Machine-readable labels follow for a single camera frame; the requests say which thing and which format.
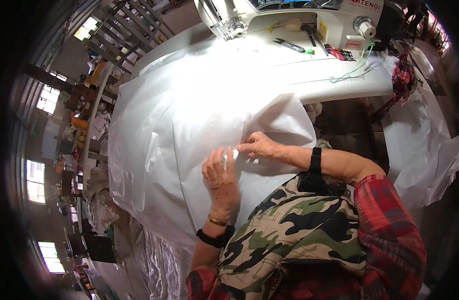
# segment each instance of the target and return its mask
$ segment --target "sewing machine brand text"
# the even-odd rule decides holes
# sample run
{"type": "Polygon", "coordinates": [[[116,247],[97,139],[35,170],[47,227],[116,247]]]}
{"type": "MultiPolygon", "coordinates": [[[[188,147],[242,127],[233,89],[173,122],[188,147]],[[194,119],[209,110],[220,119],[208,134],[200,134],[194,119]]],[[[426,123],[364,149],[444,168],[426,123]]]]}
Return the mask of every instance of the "sewing machine brand text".
{"type": "Polygon", "coordinates": [[[371,2],[371,1],[367,1],[367,0],[351,0],[351,2],[353,2],[354,5],[357,5],[357,6],[367,7],[367,8],[375,9],[375,10],[381,9],[380,5],[375,4],[375,3],[371,2]]]}

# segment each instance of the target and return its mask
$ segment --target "orange container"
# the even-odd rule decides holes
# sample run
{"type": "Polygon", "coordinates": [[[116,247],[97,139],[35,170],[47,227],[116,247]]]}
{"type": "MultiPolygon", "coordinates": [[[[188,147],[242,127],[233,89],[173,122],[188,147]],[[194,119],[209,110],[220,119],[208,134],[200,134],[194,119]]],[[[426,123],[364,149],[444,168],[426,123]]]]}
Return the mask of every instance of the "orange container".
{"type": "Polygon", "coordinates": [[[78,127],[78,128],[82,128],[82,129],[87,129],[88,128],[88,122],[85,121],[85,120],[82,120],[80,118],[77,118],[77,117],[71,117],[71,124],[73,124],[74,126],[78,127]]]}

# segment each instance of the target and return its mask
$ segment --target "hand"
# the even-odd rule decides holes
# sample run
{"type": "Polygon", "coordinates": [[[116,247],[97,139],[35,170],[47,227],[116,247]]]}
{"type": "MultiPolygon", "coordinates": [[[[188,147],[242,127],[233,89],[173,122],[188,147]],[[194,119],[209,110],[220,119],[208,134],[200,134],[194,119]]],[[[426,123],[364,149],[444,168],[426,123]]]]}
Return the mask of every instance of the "hand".
{"type": "Polygon", "coordinates": [[[223,148],[214,151],[202,165],[203,177],[211,189],[213,204],[210,216],[221,222],[227,222],[232,209],[240,201],[240,188],[236,178],[233,149],[228,147],[226,170],[223,165],[223,148]]]}
{"type": "Polygon", "coordinates": [[[282,144],[271,140],[266,134],[261,131],[253,132],[247,137],[241,145],[236,149],[239,152],[250,152],[248,157],[254,158],[256,155],[265,159],[276,159],[281,155],[282,144]]]}

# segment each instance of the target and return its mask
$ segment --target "sewing machine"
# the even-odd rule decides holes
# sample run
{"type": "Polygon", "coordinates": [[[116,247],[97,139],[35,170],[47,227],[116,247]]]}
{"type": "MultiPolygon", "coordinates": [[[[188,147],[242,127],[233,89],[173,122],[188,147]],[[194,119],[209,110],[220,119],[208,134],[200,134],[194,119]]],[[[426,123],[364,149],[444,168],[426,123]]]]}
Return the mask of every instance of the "sewing machine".
{"type": "Polygon", "coordinates": [[[244,38],[251,21],[264,15],[308,13],[323,44],[363,50],[377,34],[384,0],[194,0],[201,20],[219,38],[244,38]]]}

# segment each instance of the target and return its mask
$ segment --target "red plaid cloth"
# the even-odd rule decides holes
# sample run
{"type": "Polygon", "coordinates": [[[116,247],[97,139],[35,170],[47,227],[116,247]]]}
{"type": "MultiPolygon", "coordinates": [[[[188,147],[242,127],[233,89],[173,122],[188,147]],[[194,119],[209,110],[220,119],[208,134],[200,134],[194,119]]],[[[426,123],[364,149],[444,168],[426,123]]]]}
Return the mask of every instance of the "red plaid cloth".
{"type": "Polygon", "coordinates": [[[336,57],[340,61],[344,61],[344,62],[355,62],[356,61],[354,59],[353,54],[351,53],[351,51],[341,50],[341,49],[334,49],[330,45],[324,45],[324,49],[326,50],[326,52],[328,54],[333,55],[334,57],[336,57]]]}
{"type": "MultiPolygon", "coordinates": [[[[366,272],[355,278],[340,267],[290,272],[272,300],[283,299],[415,299],[426,268],[420,234],[386,176],[371,175],[354,190],[359,214],[359,242],[366,248],[366,272]]],[[[194,270],[186,278],[189,300],[229,300],[217,274],[194,270]]]]}
{"type": "Polygon", "coordinates": [[[410,97],[411,90],[416,84],[416,76],[411,61],[408,60],[408,52],[404,51],[399,55],[399,62],[394,67],[393,76],[393,98],[386,102],[380,109],[370,116],[370,122],[376,123],[386,116],[389,110],[401,100],[401,105],[405,105],[410,97]]]}

